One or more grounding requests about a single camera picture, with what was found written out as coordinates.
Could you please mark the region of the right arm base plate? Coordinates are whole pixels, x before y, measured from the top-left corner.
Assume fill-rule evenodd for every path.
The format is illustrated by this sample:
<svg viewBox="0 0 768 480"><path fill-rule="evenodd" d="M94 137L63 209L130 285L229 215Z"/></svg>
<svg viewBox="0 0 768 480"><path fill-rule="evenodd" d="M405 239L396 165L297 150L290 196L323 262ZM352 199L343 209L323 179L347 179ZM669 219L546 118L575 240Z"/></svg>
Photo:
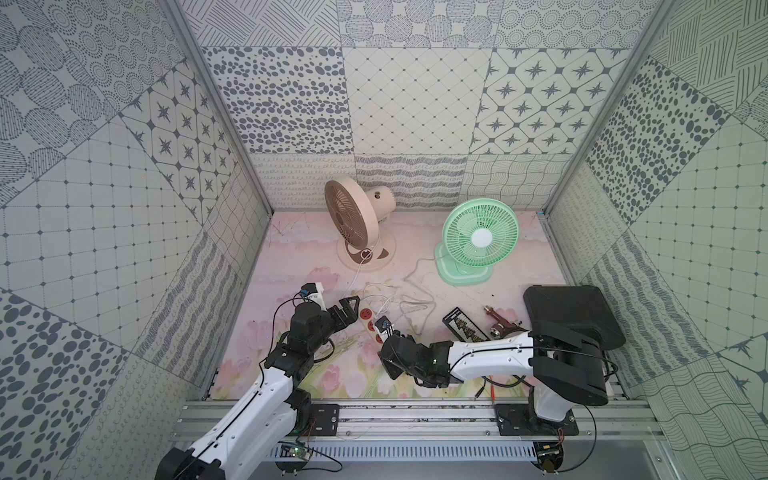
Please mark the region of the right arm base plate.
<svg viewBox="0 0 768 480"><path fill-rule="evenodd" d="M495 420L499 434L511 437L534 436L578 436L579 428L573 412L569 410L562 422L554 422L538 417L533 407L528 404L496 404L494 406Z"/></svg>

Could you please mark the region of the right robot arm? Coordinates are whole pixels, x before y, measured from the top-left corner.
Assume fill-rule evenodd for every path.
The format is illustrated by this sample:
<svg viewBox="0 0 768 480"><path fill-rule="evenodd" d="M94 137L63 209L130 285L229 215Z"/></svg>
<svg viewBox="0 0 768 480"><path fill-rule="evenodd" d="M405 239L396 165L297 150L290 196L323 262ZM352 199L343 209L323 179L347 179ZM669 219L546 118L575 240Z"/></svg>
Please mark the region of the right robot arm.
<svg viewBox="0 0 768 480"><path fill-rule="evenodd" d="M373 323L383 341L379 358L391 379L411 376L424 388L446 388L492 375L533 378L532 413L562 422L575 405L608 403L600 343L548 321L528 331L485 342L423 345L394 329L386 317Z"/></svg>

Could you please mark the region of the white red power strip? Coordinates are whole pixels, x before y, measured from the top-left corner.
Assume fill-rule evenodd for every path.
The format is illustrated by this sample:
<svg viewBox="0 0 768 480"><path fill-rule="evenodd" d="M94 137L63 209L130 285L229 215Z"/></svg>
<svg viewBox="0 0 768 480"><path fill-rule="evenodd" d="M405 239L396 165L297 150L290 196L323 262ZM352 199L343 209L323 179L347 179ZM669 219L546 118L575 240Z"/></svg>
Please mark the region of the white red power strip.
<svg viewBox="0 0 768 480"><path fill-rule="evenodd" d="M383 316L383 314L377 314L375 309L371 307L367 302L360 303L359 319L363 322L363 325L366 327L368 332L374 336L375 340L376 340L376 334L373 330L372 323L374 320L376 320L381 316Z"/></svg>

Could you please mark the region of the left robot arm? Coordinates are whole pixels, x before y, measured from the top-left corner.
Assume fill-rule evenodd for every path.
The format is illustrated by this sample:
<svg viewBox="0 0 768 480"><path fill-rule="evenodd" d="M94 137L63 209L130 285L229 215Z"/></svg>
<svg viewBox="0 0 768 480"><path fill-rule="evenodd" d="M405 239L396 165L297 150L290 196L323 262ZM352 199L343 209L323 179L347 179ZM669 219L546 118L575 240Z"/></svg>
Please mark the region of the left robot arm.
<svg viewBox="0 0 768 480"><path fill-rule="evenodd" d="M299 385L320 347L357 322L360 298L327 308L320 292L302 297L288 330L259 365L259 378L192 446L172 448L157 467L157 479L247 479L281 440L306 428L311 395Z"/></svg>

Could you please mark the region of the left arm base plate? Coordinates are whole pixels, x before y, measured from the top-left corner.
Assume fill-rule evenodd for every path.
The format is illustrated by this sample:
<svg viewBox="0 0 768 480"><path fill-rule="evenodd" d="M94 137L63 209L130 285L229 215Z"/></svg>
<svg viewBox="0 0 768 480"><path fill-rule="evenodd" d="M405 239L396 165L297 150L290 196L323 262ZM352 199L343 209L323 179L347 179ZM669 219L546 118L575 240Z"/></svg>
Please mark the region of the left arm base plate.
<svg viewBox="0 0 768 480"><path fill-rule="evenodd" d="M306 404L297 412L294 436L332 437L337 434L339 404Z"/></svg>

